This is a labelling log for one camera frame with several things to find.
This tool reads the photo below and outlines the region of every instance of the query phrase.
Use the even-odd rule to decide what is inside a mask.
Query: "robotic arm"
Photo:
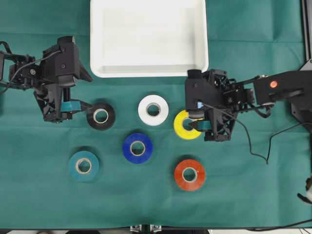
[[[74,37],[59,38],[56,45],[43,52],[43,58],[35,60],[29,55],[12,54],[9,45],[0,41],[6,52],[0,51],[0,86],[5,89],[34,89],[34,96],[44,121],[60,123],[73,118],[73,114],[93,108],[92,105],[71,99],[70,89],[78,79],[93,81],[79,60]],[[4,61],[10,66],[9,81],[3,81]]]
[[[290,101],[299,122],[312,121],[312,70],[305,68],[242,82],[229,79],[225,71],[188,71],[186,111],[191,119],[198,119],[191,127],[205,132],[205,141],[230,140],[239,113],[255,111],[267,118],[275,102],[282,100]],[[247,84],[253,84],[254,89],[245,88]],[[305,127],[312,132],[312,125]]]

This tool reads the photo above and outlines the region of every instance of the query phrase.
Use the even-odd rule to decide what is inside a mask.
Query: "wire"
[[[7,86],[5,87],[4,90],[2,90],[2,91],[0,92],[0,94],[4,94],[4,93],[10,88],[10,85],[12,84],[14,78],[16,77],[16,75],[17,75],[22,69],[24,69],[25,67],[28,67],[28,66],[30,66],[30,65],[33,65],[33,64],[35,64],[35,63],[37,63],[37,62],[41,62],[41,61],[47,60],[48,58],[50,58],[50,57],[52,57],[53,55],[55,55],[55,54],[57,54],[57,53],[60,53],[60,52],[62,52],[62,51],[61,51],[61,50],[55,51],[55,52],[51,53],[49,56],[47,56],[47,57],[38,59],[38,60],[36,60],[36,61],[30,62],[30,63],[25,64],[24,66],[20,67],[20,68],[14,73],[14,75],[12,76],[12,78],[11,78],[11,79],[9,80],[9,82],[7,83]]]
[[[213,106],[208,105],[208,104],[206,104],[206,103],[203,103],[203,105],[204,105],[204,106],[207,106],[207,107],[209,107],[209,108],[212,108],[212,109],[214,109],[214,110],[217,110],[217,111],[219,111],[219,112],[221,112],[221,113],[223,113],[223,114],[225,114],[225,115],[231,117],[232,119],[234,119],[234,120],[237,121],[238,123],[240,123],[240,124],[244,127],[244,129],[245,129],[245,131],[246,131],[246,134],[247,134],[247,137],[248,137],[250,154],[251,154],[251,155],[254,155],[254,156],[258,156],[258,157],[260,157],[260,158],[263,158],[263,159],[266,161],[267,164],[269,164],[269,158],[270,158],[270,153],[271,153],[271,146],[272,146],[272,139],[273,139],[273,137],[275,137],[275,136],[277,136],[277,135],[279,135],[279,134],[281,134],[281,133],[283,133],[283,132],[286,132],[286,131],[288,131],[288,130],[290,130],[290,129],[296,128],[296,127],[298,127],[298,126],[302,126],[302,125],[312,125],[312,123],[310,123],[310,122],[299,123],[299,124],[296,124],[296,125],[294,125],[294,126],[292,126],[292,127],[290,127],[290,128],[284,129],[284,130],[282,130],[282,131],[280,131],[280,132],[278,132],[278,133],[273,134],[273,135],[270,137],[268,155],[267,155],[267,157],[265,158],[265,157],[262,156],[262,155],[253,153],[253,150],[252,150],[252,142],[251,142],[251,138],[250,138],[250,135],[249,135],[249,131],[248,131],[248,129],[247,129],[247,127],[246,127],[246,125],[245,125],[244,123],[242,123],[241,121],[239,121],[239,120],[238,120],[237,118],[235,118],[233,115],[231,115],[231,114],[229,114],[229,113],[227,113],[227,112],[225,112],[225,111],[222,111],[222,110],[220,110],[220,109],[218,109],[218,108],[216,108],[216,107],[213,107]]]
[[[239,124],[241,124],[241,125],[244,127],[245,132],[246,132],[247,137],[248,137],[249,152],[250,152],[250,154],[251,154],[251,155],[254,155],[254,156],[257,156],[257,157],[260,157],[260,158],[263,158],[263,159],[266,161],[266,163],[268,164],[268,161],[267,161],[267,159],[266,159],[264,156],[259,155],[259,154],[255,154],[255,153],[253,152],[253,149],[252,149],[252,141],[251,141],[251,139],[250,139],[250,135],[249,135],[248,129],[247,129],[246,125],[245,125],[243,122],[241,122],[240,120],[238,120],[237,118],[235,118],[233,115],[231,115],[231,114],[229,114],[229,113],[226,113],[225,111],[222,111],[222,110],[220,110],[220,109],[218,109],[218,108],[215,108],[215,107],[213,107],[213,106],[211,106],[211,105],[208,105],[208,104],[206,104],[206,103],[203,103],[203,105],[204,105],[204,106],[207,106],[207,107],[209,107],[209,108],[212,108],[212,109],[214,109],[214,110],[216,110],[216,111],[219,111],[219,112],[221,112],[221,113],[223,113],[223,114],[229,116],[230,118],[234,119],[234,120],[237,121]]]
[[[304,230],[306,233],[311,234],[311,233],[309,233],[306,229],[303,228],[303,230]]]
[[[310,223],[310,222],[312,222],[312,219],[304,220],[304,221],[301,221],[301,222],[298,222],[298,223],[293,223],[293,224],[289,224],[289,225],[281,226],[281,227],[264,228],[264,229],[247,229],[247,230],[248,231],[252,231],[252,232],[266,232],[266,231],[273,231],[273,230],[278,230],[278,229],[290,228],[290,227],[294,227],[294,226],[298,226],[300,224],[305,224],[305,223]]]
[[[294,125],[294,126],[292,126],[292,127],[290,127],[290,128],[287,128],[287,129],[284,129],[284,130],[282,130],[282,131],[280,131],[280,132],[278,132],[278,133],[275,133],[274,135],[272,135],[272,136],[270,137],[269,149],[268,149],[268,156],[267,156],[267,163],[269,163],[270,152],[271,152],[271,144],[272,144],[272,138],[275,137],[276,135],[279,135],[279,134],[281,134],[281,133],[283,133],[283,132],[286,132],[286,131],[288,131],[288,130],[290,130],[290,129],[293,129],[293,128],[296,128],[296,127],[302,126],[302,125],[312,125],[312,123],[309,123],[309,122],[306,122],[306,123],[299,123],[299,124],[296,124],[296,125]]]

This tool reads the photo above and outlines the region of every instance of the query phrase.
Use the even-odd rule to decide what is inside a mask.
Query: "yellow tape roll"
[[[193,140],[200,136],[201,132],[192,129],[190,131],[183,128],[183,121],[189,119],[189,114],[184,110],[175,117],[174,129],[175,133],[182,139]]]

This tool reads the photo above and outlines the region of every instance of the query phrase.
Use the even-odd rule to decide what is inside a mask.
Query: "screw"
[[[30,69],[30,74],[32,74],[34,76],[36,74],[35,69]]]

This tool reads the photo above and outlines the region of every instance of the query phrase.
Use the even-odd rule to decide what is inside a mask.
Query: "white tape roll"
[[[156,116],[148,114],[148,108],[151,105],[155,105],[159,109],[159,113]],[[148,95],[142,99],[138,105],[138,115],[140,119],[147,125],[157,126],[162,124],[169,114],[169,106],[165,99],[158,95]]]

